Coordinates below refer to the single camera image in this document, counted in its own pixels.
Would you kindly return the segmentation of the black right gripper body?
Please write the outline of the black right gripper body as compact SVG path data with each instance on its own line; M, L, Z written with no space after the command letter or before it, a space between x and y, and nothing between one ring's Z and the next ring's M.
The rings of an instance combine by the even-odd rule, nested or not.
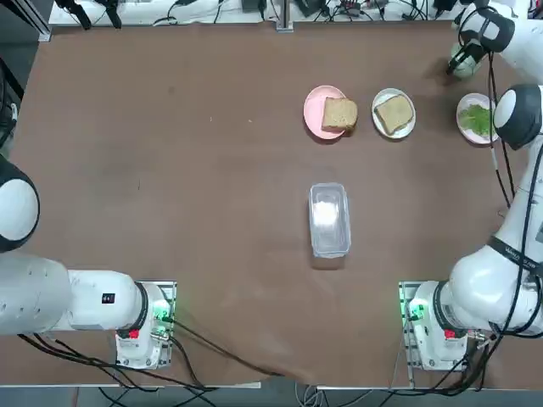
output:
M465 41L462 46L465 53L471 55L476 60L476 63L480 63L487 54L486 49L475 40Z

